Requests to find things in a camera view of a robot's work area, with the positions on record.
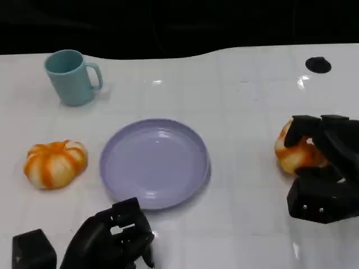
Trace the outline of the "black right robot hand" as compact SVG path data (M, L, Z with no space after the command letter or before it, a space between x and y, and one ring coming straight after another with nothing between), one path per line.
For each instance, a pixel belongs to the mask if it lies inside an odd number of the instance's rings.
M289 215L321 224L358 216L358 121L341 115L294 115L275 153L295 175Z

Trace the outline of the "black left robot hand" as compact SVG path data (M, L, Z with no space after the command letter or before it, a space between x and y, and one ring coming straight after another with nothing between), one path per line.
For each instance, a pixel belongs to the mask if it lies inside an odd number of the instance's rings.
M137 198L117 202L84 221L60 268L136 268L140 257L154 268L154 238Z

